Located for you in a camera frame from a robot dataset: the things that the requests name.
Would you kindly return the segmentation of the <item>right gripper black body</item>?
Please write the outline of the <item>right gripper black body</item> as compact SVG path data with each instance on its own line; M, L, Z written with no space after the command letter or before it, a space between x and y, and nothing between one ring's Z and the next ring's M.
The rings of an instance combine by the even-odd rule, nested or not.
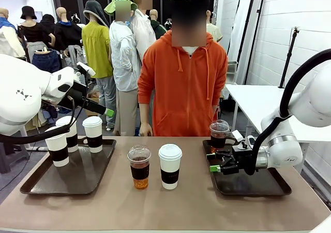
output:
M253 167L253 150L250 146L234 145L232 146L232 155L239 170L255 171Z

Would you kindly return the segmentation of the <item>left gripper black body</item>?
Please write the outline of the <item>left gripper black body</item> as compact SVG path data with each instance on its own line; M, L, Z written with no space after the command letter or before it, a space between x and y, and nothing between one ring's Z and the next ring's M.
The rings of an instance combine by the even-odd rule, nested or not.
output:
M72 108L72 101L68 98L70 96L74 101L75 107L80 106L85 108L88 104L87 91L88 87L86 85L74 81L73 86L68 90L58 105L64 108Z

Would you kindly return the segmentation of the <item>person's right hand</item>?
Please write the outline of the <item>person's right hand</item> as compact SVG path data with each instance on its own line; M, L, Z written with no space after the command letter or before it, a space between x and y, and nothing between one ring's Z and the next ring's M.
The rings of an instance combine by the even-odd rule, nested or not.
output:
M153 129L149 123L143 122L140 126L140 136L153 136Z

